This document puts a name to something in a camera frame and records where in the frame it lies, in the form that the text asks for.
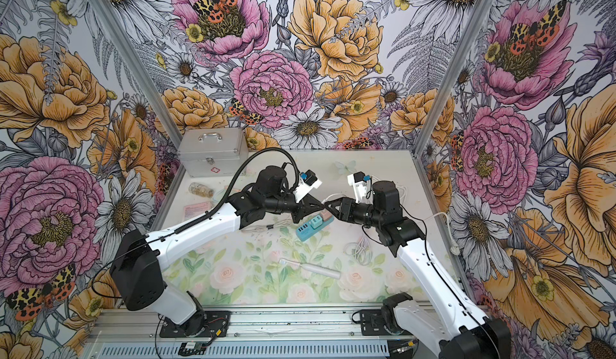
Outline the teal power strip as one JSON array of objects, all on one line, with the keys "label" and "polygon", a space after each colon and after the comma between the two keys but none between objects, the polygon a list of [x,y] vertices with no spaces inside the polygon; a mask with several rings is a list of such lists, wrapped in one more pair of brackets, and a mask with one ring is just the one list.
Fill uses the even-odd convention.
[{"label": "teal power strip", "polygon": [[295,233],[301,242],[306,242],[311,237],[325,229],[333,222],[334,218],[331,214],[316,215],[299,226]]}]

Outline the teal plug adapter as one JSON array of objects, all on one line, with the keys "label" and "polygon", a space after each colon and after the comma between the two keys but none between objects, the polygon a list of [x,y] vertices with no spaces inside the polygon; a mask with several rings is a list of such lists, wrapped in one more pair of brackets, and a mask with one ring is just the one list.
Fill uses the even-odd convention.
[{"label": "teal plug adapter", "polygon": [[320,227],[322,227],[323,225],[323,219],[322,216],[317,215],[315,216],[313,219],[311,219],[310,221],[310,225],[314,230],[319,229]]}]

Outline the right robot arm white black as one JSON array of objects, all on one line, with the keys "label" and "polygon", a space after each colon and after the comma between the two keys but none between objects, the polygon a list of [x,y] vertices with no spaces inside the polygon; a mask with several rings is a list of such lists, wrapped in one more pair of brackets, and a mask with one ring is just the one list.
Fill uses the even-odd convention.
[{"label": "right robot arm white black", "polygon": [[380,243],[417,279],[434,310],[421,309],[399,293],[383,301],[390,329],[408,331],[439,358],[509,358],[511,333],[502,319],[489,317],[465,294],[438,261],[427,226],[402,205],[391,181],[372,185],[372,202],[343,196],[324,207],[336,219],[376,230]]}]

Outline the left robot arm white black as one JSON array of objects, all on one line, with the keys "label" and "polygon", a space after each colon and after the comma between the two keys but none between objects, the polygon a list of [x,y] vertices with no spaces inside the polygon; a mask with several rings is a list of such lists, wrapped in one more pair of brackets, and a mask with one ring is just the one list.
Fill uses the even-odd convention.
[{"label": "left robot arm white black", "polygon": [[207,213],[147,235],[138,231],[124,235],[109,272],[126,309],[157,312],[186,336],[200,333],[207,322],[198,299],[167,284],[163,272],[190,251],[240,231],[266,214],[287,213],[298,223],[323,208],[311,195],[322,184],[314,171],[301,172],[288,151],[282,154],[293,168],[294,183],[289,183],[284,167],[268,166],[254,183],[234,192],[239,178],[234,175],[221,200]]}]

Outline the silver metal first-aid case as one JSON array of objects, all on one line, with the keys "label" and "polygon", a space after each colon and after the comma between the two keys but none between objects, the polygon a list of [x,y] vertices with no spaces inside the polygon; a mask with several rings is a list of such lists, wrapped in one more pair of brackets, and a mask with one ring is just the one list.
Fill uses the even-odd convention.
[{"label": "silver metal first-aid case", "polygon": [[248,153],[240,128],[187,130],[178,150],[181,164],[193,178],[233,176]]}]

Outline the small clear jar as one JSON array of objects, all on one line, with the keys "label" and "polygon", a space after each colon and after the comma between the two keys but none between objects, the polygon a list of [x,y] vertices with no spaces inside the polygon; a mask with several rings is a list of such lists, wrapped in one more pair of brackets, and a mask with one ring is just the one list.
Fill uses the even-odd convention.
[{"label": "small clear jar", "polygon": [[189,192],[193,195],[197,195],[207,199],[211,199],[214,196],[214,190],[211,187],[200,183],[191,183],[189,185]]}]

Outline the pink product packet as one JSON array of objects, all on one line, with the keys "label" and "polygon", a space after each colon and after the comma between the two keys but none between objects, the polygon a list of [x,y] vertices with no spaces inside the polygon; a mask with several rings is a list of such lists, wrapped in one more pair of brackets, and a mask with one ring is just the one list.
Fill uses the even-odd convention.
[{"label": "pink product packet", "polygon": [[184,221],[203,216],[205,213],[209,212],[212,207],[211,201],[187,205],[184,207]]}]

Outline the small circuit board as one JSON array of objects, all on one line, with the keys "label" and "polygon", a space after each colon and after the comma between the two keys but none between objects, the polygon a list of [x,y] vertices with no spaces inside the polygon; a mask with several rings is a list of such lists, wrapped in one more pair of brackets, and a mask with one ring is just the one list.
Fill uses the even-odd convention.
[{"label": "small circuit board", "polygon": [[207,346],[203,342],[183,342],[177,351],[180,357],[191,357],[202,355],[207,350]]}]

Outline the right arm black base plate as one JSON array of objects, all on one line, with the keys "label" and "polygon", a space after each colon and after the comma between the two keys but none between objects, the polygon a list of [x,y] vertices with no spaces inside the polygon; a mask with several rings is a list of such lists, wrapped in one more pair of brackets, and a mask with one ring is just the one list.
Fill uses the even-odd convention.
[{"label": "right arm black base plate", "polygon": [[381,309],[360,309],[352,314],[351,321],[365,337],[413,337],[407,330],[387,325]]}]

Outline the aluminium front rail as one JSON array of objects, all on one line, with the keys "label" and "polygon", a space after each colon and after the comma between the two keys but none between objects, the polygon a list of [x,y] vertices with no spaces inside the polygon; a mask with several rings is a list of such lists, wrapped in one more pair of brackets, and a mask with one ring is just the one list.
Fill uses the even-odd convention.
[{"label": "aluminium front rail", "polygon": [[[229,311],[226,336],[218,343],[231,341],[361,340],[359,311],[381,310],[380,303],[359,304],[279,304],[228,305],[209,307],[207,312]],[[104,311],[88,344],[102,342],[153,343],[162,327],[155,312],[130,312],[127,309]]]}]

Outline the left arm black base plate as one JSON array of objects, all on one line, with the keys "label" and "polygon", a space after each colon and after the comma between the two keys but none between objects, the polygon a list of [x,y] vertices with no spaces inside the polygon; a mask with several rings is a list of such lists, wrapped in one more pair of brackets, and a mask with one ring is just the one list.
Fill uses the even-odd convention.
[{"label": "left arm black base plate", "polygon": [[223,338],[229,328],[229,311],[198,311],[182,325],[165,317],[158,333],[161,338]]}]

